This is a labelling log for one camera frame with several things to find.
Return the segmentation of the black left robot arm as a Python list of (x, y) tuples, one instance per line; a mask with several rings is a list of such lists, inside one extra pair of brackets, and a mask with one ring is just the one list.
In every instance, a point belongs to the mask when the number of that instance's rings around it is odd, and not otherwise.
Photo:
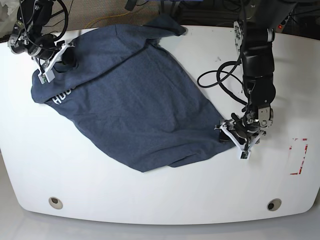
[[(297, 5), (295, 0), (262, 0), (254, 11), (253, 21), (247, 17), (245, 3), (241, 4), (239, 20), (233, 24), (238, 59), (222, 64), (216, 73), (217, 84), (234, 100), (241, 103), (243, 116), (231, 114), (218, 127), (246, 157), (258, 143), (265, 130), (273, 124), (271, 103), (276, 96), (274, 86), (275, 61), (273, 41), (276, 27)], [(242, 66), (242, 90), (246, 101), (240, 100), (224, 85), (224, 68)]]

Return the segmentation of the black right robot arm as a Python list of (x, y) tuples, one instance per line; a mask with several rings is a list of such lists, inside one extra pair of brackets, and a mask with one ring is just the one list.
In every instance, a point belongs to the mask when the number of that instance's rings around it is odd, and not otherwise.
[(49, 67), (73, 68), (77, 61), (74, 45), (62, 40), (69, 25), (69, 10), (62, 0), (57, 3), (64, 14), (63, 28), (59, 35), (42, 33), (44, 27), (56, 14), (52, 13), (54, 0), (20, 0), (8, 47), (14, 54), (27, 53), (37, 64), (42, 75)]

